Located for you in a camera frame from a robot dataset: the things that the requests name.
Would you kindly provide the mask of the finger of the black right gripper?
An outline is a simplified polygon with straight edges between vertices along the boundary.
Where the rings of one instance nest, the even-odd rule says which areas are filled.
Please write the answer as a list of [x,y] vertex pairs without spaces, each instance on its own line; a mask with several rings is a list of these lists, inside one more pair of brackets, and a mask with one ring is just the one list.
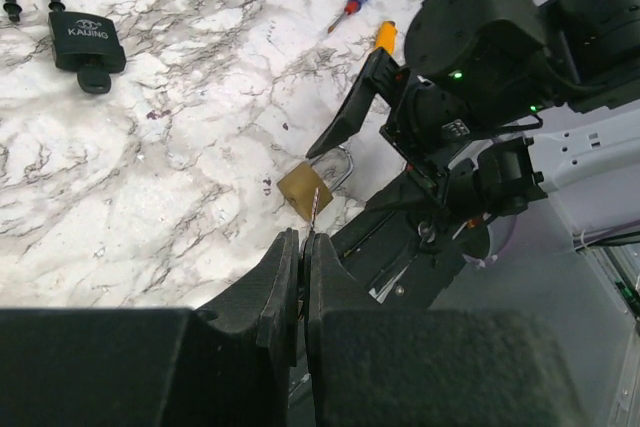
[[442,206],[443,178],[432,179],[418,170],[405,170],[371,197],[366,211],[432,212]]
[[374,50],[367,57],[334,119],[309,148],[306,156],[324,155],[357,134],[377,95],[391,104],[398,90],[396,76],[399,72],[398,63],[384,48]]

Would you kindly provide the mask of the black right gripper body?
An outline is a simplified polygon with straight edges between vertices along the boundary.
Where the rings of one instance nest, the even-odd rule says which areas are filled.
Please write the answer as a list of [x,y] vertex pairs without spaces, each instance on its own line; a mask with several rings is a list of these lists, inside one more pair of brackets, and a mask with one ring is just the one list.
[[377,87],[390,107],[380,133],[405,161],[403,172],[386,190],[444,197],[451,183],[449,163],[470,143],[467,138],[448,139],[444,127],[462,113],[464,103],[395,64],[377,67]]

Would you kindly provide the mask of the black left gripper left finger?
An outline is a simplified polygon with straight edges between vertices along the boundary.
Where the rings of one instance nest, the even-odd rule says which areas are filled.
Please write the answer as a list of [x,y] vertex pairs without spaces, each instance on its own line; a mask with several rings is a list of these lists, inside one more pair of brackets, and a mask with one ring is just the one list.
[[240,358],[264,351],[272,363],[296,363],[299,234],[278,233],[258,264],[197,312],[215,313],[215,332]]

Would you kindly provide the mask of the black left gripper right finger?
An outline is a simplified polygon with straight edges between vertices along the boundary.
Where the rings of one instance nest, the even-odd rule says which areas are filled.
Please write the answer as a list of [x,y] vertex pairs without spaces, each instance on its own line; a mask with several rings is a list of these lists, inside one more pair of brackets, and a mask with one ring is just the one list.
[[303,315],[322,317],[324,311],[360,306],[359,284],[344,269],[330,237],[312,232],[303,248]]

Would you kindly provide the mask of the silver key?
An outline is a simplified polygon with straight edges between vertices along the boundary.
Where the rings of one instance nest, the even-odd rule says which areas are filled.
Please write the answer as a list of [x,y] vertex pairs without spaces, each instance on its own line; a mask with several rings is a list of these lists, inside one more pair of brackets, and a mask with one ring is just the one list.
[[314,231],[314,228],[315,228],[319,197],[320,197],[320,189],[319,187],[316,187],[314,190],[313,200],[311,204],[310,219],[308,222],[308,229],[307,229],[308,235],[311,235],[311,233]]

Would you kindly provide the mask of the brass padlock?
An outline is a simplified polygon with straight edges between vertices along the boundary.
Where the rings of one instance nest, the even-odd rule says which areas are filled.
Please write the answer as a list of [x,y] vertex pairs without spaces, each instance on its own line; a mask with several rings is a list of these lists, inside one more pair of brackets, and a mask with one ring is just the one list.
[[324,155],[298,164],[277,182],[277,188],[287,203],[305,221],[309,222],[311,204],[314,190],[320,189],[317,214],[320,213],[332,200],[333,193],[351,176],[354,171],[354,162],[351,153],[343,146],[336,148],[347,161],[346,169],[336,177],[330,185],[314,170],[314,166],[320,162]]

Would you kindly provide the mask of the black padlock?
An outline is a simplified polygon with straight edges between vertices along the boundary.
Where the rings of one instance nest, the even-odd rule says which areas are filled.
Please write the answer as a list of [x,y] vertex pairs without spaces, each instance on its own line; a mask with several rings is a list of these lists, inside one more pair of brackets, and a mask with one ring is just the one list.
[[[110,74],[119,74],[126,66],[126,55],[113,21],[93,14],[68,11],[61,0],[50,0],[48,25],[52,37],[55,66],[77,73],[87,62],[97,61]],[[11,22],[20,21],[17,0],[3,5]]]

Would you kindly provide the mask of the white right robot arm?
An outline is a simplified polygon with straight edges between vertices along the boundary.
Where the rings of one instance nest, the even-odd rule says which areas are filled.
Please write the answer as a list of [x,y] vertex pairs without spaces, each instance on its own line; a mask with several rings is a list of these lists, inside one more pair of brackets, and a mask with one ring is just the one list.
[[382,135],[412,173],[370,208],[517,214],[544,197],[528,154],[543,110],[588,113],[638,96],[639,0],[424,0],[403,61],[370,54],[308,154],[355,135],[381,97]]

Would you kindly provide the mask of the yellow utility knife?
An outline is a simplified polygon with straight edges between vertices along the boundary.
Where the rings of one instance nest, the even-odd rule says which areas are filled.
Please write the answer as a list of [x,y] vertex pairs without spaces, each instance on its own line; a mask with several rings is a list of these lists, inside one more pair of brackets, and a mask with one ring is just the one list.
[[393,55],[395,51],[396,37],[396,24],[393,21],[384,21],[376,35],[374,49],[384,49],[389,55]]

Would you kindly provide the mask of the black base frame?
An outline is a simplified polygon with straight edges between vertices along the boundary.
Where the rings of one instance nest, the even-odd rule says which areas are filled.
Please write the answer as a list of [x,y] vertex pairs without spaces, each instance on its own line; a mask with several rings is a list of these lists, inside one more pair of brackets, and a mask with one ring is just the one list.
[[425,309],[379,304],[371,285],[347,269],[350,261],[372,275],[394,277],[411,266],[431,275],[442,272],[432,256],[421,250],[421,238],[401,215],[399,225],[386,221],[360,248],[338,258],[359,284],[360,306],[354,310],[324,311],[305,317],[309,383],[315,400],[381,398],[386,394],[414,394],[424,388],[444,387],[449,374],[470,371],[478,376],[495,361],[493,341],[480,337],[482,355],[474,359],[469,348],[457,344],[476,333],[469,314],[437,314]]

